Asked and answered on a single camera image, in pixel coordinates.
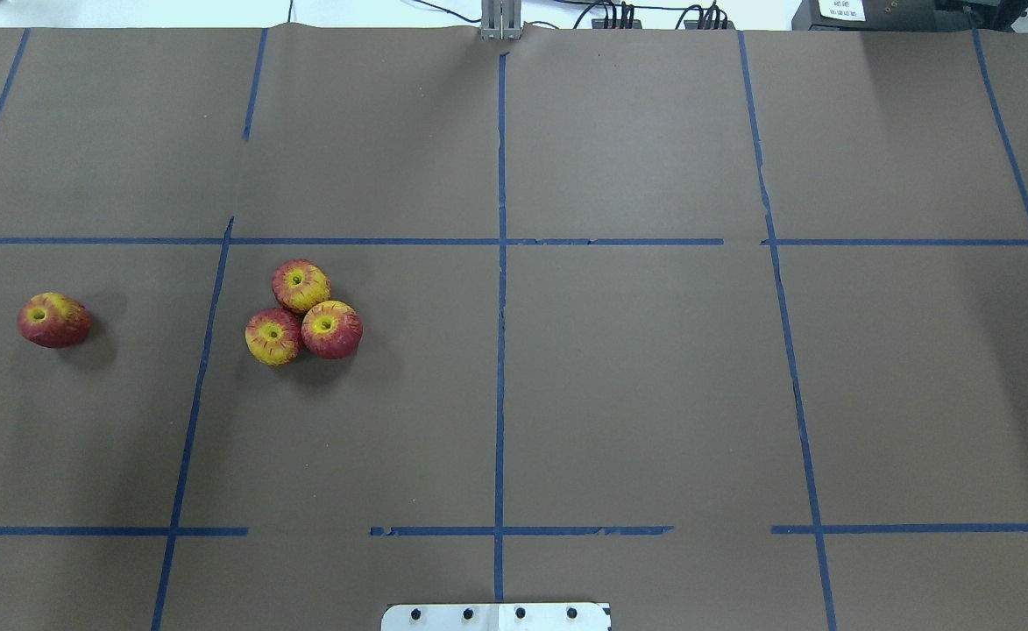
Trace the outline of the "lone red yellow apple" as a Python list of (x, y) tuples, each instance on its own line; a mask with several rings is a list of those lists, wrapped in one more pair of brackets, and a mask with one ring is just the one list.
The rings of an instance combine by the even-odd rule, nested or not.
[(30, 298), (19, 311), (19, 332), (37, 346), (64, 349), (88, 338), (93, 318), (76, 299), (56, 292)]

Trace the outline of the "red yellow apple left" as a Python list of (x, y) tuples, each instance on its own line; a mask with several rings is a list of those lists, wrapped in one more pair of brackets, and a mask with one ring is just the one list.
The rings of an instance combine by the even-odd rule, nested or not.
[(363, 323), (348, 303), (327, 300), (302, 316), (302, 344), (314, 355), (326, 359), (343, 359), (358, 350), (363, 336)]

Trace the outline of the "red yellow apple front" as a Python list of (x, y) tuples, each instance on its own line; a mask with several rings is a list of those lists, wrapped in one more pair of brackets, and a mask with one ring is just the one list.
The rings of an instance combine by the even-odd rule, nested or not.
[(332, 298), (332, 282), (308, 259), (290, 259), (272, 274), (272, 291), (279, 307), (305, 316), (315, 305)]

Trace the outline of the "red yellow apple rear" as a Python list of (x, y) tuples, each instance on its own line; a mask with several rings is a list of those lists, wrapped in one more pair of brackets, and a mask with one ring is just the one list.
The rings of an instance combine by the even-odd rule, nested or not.
[(292, 363), (304, 348), (301, 319), (285, 308), (261, 310), (246, 323), (245, 342), (261, 364), (276, 367)]

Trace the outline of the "black device with label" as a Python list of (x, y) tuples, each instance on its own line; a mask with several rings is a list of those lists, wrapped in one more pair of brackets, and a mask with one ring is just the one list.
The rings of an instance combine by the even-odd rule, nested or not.
[(802, 1), (792, 31), (958, 32), (982, 27), (999, 1)]

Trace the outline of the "grey metal clamp post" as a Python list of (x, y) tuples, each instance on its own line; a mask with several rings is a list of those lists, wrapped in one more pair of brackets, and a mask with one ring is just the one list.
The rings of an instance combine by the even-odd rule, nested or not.
[(524, 32), (522, 0), (480, 1), (480, 35), (484, 40), (517, 40)]

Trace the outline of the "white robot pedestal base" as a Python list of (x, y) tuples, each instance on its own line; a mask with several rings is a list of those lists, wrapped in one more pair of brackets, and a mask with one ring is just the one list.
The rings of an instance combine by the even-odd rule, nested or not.
[(398, 604), (381, 630), (611, 630), (610, 606), (594, 602)]

